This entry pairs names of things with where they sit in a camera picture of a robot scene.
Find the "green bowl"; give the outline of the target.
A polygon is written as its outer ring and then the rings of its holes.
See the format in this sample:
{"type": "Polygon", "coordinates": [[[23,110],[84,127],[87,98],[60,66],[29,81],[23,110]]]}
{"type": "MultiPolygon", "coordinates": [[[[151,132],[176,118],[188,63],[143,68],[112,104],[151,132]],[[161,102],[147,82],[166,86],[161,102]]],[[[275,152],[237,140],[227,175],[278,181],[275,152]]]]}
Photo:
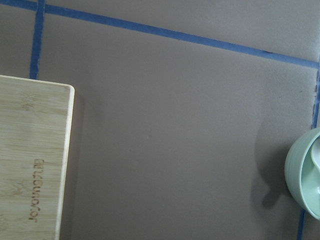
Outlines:
{"type": "Polygon", "coordinates": [[[320,219],[320,129],[299,137],[284,164],[285,182],[294,200],[312,217],[320,219]]]}

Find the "bamboo cutting board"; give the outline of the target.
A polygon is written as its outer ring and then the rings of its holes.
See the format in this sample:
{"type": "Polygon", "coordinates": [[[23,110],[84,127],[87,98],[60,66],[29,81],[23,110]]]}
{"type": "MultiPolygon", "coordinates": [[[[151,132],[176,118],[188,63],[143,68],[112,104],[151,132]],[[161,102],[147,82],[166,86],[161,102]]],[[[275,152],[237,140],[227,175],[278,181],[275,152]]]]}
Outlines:
{"type": "Polygon", "coordinates": [[[1,76],[1,239],[59,238],[74,96],[68,84],[1,76]]]}

